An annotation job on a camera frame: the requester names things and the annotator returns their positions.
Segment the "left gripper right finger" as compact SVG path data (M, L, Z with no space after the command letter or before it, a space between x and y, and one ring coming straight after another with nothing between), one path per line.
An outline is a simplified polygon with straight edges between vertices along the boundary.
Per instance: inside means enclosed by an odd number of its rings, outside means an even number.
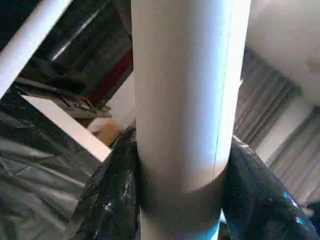
M233 240L318 240L316 228L256 152L232 138L222 210Z

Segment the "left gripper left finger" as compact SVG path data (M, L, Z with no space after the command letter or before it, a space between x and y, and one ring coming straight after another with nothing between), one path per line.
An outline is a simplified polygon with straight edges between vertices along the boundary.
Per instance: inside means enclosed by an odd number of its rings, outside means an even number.
M66 240L134 240L139 227L140 163L136 130L127 129L87 181Z

